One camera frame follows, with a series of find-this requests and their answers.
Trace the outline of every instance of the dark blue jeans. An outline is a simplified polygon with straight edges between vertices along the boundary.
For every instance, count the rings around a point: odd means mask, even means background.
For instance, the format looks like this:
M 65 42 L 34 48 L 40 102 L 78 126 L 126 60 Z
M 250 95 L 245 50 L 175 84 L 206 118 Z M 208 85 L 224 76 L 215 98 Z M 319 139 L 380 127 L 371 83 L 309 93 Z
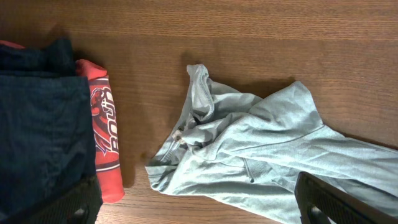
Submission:
M 70 41 L 43 50 L 0 45 L 0 213 L 12 215 L 91 175 L 90 89 L 76 76 Z

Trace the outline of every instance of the clothing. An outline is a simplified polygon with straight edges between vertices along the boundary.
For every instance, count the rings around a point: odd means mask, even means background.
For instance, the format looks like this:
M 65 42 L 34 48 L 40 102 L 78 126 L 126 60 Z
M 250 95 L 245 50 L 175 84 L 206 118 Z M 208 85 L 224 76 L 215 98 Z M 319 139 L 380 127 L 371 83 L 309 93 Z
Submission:
M 187 67 L 182 114 L 146 166 L 151 187 L 204 195 L 282 223 L 300 223 L 294 187 L 306 171 L 398 217 L 398 152 L 323 124 L 300 82 L 260 98 Z
M 95 175 L 90 89 L 69 40 L 0 44 L 0 213 L 13 215 Z
M 109 77 L 106 70 L 81 59 L 76 72 L 88 78 L 91 114 L 95 135 L 95 165 L 104 202 L 117 202 L 124 196 L 119 163 L 118 129 Z

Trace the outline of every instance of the navy blue cloth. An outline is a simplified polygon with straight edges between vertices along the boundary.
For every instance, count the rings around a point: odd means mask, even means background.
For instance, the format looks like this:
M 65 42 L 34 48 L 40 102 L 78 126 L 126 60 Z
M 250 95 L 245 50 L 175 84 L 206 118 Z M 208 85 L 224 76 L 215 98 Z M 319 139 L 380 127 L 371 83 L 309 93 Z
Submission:
M 0 45 L 0 213 L 9 216 L 95 175 L 90 89 L 69 40 Z

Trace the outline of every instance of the wooden surface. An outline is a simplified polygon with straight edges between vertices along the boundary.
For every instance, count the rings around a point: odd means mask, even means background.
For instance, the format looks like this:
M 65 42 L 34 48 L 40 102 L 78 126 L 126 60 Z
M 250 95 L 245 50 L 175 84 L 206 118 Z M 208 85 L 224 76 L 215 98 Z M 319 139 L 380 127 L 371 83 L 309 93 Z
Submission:
M 261 97 L 300 80 L 327 125 L 398 146 L 396 0 L 0 0 L 0 39 L 43 47 L 61 35 L 108 69 L 116 101 L 123 182 L 132 187 L 102 207 L 98 223 L 272 223 L 150 189 L 143 165 L 178 120 L 187 64 Z

